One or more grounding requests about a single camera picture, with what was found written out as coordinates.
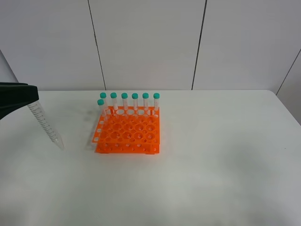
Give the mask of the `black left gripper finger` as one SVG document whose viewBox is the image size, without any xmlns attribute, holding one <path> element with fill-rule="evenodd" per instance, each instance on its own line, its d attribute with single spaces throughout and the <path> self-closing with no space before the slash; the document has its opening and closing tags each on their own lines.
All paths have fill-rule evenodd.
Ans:
<svg viewBox="0 0 301 226">
<path fill-rule="evenodd" d="M 0 119 L 13 111 L 38 101 L 38 88 L 27 83 L 0 83 Z"/>
</svg>

